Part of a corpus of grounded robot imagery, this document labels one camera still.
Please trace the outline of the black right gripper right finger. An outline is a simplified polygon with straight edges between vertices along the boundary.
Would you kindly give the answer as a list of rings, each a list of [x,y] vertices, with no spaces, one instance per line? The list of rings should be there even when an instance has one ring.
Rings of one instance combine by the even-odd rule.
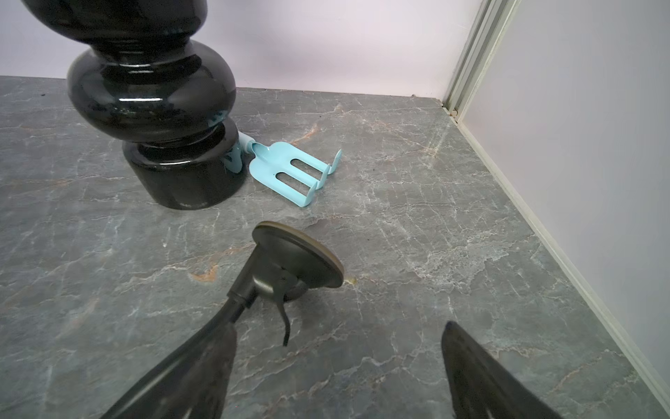
[[[458,323],[449,321],[441,336],[456,418],[558,418]]]

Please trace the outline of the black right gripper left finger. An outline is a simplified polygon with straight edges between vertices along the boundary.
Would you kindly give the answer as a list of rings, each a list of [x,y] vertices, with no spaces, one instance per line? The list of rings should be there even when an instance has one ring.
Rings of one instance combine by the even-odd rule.
[[[221,418],[237,353],[237,331],[206,326],[127,391],[105,418]]]

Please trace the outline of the black gooseneck suction mount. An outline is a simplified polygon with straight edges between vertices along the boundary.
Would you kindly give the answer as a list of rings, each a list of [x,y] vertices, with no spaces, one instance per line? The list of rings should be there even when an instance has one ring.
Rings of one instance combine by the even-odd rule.
[[[235,326],[244,311],[262,298],[277,307],[284,322],[283,342],[287,343],[291,321],[285,303],[299,299],[310,289],[339,288],[344,282],[345,270],[321,243],[282,223],[259,223],[252,238],[256,246],[228,291],[225,304],[198,332],[223,321]]]

